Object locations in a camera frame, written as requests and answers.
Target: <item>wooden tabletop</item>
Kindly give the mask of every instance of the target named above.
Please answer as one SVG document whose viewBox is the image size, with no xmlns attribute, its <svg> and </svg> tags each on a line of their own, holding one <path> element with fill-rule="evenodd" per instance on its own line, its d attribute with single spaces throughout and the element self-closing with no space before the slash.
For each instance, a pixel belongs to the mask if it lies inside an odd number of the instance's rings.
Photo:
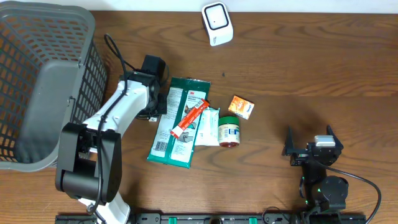
<svg viewBox="0 0 398 224">
<path fill-rule="evenodd" d="M 210 47 L 198 12 L 93 12 L 108 72 L 108 99 L 126 61 L 162 57 L 174 77 L 211 81 L 211 106 L 228 114 L 234 95 L 255 103 L 241 119 L 241 145 L 196 147 L 191 169 L 147 162 L 157 123 L 134 121 L 123 136 L 124 200 L 139 212 L 259 213 L 294 210 L 301 168 L 281 156 L 287 126 L 297 146 L 330 124 L 345 148 L 333 167 L 376 183 L 383 201 L 373 223 L 398 220 L 398 19 L 395 15 L 231 13 L 234 38 Z M 0 223 L 53 223 L 85 207 L 55 190 L 55 169 L 0 172 Z M 376 191 L 347 177 L 346 212 L 368 217 Z"/>
</svg>

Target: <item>gray plastic basket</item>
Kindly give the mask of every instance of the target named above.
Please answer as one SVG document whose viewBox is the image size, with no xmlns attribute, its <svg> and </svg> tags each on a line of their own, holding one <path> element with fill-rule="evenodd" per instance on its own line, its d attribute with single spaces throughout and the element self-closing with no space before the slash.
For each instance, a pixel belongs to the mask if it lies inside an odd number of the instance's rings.
<svg viewBox="0 0 398 224">
<path fill-rule="evenodd" d="M 107 76 L 94 29 L 81 7 L 0 3 L 0 169 L 56 164 L 64 125 L 99 110 Z"/>
</svg>

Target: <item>white camera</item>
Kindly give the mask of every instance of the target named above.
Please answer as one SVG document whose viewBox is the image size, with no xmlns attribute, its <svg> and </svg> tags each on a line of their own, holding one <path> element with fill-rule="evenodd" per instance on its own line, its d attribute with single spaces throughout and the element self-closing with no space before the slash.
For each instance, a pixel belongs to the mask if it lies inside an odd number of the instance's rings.
<svg viewBox="0 0 398 224">
<path fill-rule="evenodd" d="M 211 3 L 201 10 L 203 26 L 211 46 L 232 40 L 234 30 L 226 6 L 222 2 Z"/>
</svg>

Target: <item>bottle label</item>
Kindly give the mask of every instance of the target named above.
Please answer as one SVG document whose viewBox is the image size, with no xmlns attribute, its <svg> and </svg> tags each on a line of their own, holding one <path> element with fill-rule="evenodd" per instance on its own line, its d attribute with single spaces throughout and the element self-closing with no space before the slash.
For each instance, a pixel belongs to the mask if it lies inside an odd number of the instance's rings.
<svg viewBox="0 0 398 224">
<path fill-rule="evenodd" d="M 240 144 L 239 126 L 236 124 L 220 125 L 218 127 L 218 142 L 237 142 Z"/>
</svg>

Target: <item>small orange and white box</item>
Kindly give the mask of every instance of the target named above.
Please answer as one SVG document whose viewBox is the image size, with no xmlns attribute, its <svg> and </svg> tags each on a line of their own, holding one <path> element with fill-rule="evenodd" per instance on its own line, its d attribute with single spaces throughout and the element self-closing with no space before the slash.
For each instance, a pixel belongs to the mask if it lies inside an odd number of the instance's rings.
<svg viewBox="0 0 398 224">
<path fill-rule="evenodd" d="M 249 119 L 254 103 L 248 102 L 240 97 L 234 96 L 228 110 L 244 119 Z"/>
</svg>

